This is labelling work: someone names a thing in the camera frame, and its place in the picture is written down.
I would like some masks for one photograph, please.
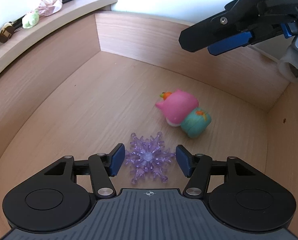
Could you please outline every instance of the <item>wooden tray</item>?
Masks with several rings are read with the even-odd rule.
[[[250,48],[220,56],[189,53],[178,43],[189,23],[146,15],[96,12],[71,22],[26,50],[0,74],[0,237],[9,225],[5,194],[63,155],[76,160],[129,143],[130,134],[163,132],[172,149],[214,160],[235,155],[290,190],[297,200],[290,230],[298,236],[298,85]],[[168,126],[154,106],[163,91],[194,94],[212,116],[197,139]],[[176,161],[166,184],[182,190]],[[117,191],[135,187],[123,166]],[[209,190],[223,178],[212,178]],[[78,183],[91,191],[90,179]]]

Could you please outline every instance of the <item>crosshair symbol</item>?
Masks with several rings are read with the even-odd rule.
[[[154,193],[154,192],[152,192],[152,191],[148,191],[148,192],[146,192],[146,193],[144,193],[144,194],[146,194],[146,195],[148,195],[149,197],[151,197],[151,196],[153,196],[153,195],[156,194],[156,193]]]

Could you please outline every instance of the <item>toy ear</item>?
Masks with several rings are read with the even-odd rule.
[[[159,109],[162,109],[163,108],[163,102],[164,101],[157,102],[156,107],[159,108]]]

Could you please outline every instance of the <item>snowflake ornament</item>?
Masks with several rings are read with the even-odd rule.
[[[169,152],[168,148],[164,150],[164,141],[162,140],[162,132],[158,132],[156,138],[150,136],[150,139],[139,139],[135,133],[131,134],[130,151],[125,150],[125,164],[132,164],[135,173],[131,180],[132,184],[136,184],[139,178],[145,178],[145,174],[153,174],[153,178],[160,177],[162,182],[167,182],[168,177],[163,173],[166,172],[164,166],[171,163],[174,153]]]

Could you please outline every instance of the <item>green plush toy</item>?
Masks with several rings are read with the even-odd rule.
[[[25,29],[32,28],[34,25],[36,25],[38,23],[38,21],[39,21],[39,12],[38,11],[28,12],[22,18],[23,28],[25,28]]]

